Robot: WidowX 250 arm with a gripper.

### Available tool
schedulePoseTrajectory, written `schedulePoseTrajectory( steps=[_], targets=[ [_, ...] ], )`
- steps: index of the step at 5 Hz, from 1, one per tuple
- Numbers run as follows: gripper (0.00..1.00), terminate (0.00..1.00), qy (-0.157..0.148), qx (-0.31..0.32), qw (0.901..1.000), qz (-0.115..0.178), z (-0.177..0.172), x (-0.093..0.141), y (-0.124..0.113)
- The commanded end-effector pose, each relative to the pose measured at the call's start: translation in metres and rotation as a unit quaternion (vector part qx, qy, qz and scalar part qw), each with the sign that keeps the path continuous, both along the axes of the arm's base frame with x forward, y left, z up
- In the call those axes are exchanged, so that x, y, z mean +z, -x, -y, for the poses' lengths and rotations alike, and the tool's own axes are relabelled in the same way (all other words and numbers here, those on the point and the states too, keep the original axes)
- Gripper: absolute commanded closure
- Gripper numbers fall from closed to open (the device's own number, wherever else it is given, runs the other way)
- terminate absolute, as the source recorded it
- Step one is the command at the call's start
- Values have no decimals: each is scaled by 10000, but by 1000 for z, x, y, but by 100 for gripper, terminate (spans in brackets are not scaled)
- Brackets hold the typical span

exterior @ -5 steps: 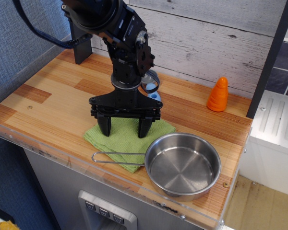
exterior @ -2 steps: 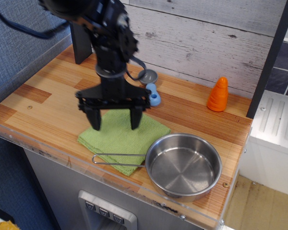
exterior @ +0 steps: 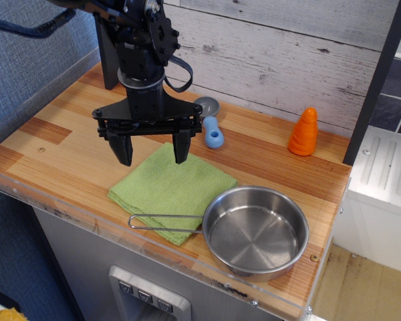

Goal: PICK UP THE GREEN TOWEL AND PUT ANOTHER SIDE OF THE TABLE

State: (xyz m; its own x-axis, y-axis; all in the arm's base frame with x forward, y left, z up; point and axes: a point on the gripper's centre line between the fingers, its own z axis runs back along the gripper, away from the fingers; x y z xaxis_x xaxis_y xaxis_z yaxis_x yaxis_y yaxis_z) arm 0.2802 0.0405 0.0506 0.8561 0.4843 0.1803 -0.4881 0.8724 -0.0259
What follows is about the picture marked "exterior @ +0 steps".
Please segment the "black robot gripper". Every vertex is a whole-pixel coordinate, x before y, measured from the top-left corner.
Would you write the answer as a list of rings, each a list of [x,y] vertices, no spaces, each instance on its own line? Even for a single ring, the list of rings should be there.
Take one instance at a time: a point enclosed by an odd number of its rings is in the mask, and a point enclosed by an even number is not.
[[[163,80],[125,89],[125,99],[92,112],[92,117],[98,121],[99,136],[108,139],[118,161],[131,166],[131,136],[155,134],[172,134],[176,164],[186,161],[191,137],[202,131],[202,108],[170,96],[163,87]]]

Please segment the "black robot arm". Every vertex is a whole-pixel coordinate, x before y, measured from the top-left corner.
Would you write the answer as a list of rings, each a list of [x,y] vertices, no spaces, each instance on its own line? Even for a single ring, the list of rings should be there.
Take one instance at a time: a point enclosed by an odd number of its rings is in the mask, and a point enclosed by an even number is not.
[[[103,27],[118,59],[117,79],[126,98],[97,108],[92,116],[98,134],[108,141],[123,165],[132,164],[133,136],[172,135],[176,163],[188,156],[190,142],[201,132],[202,108],[170,96],[165,68],[174,63],[192,68],[174,56],[179,32],[166,17],[162,1],[54,1],[54,5],[91,13]]]

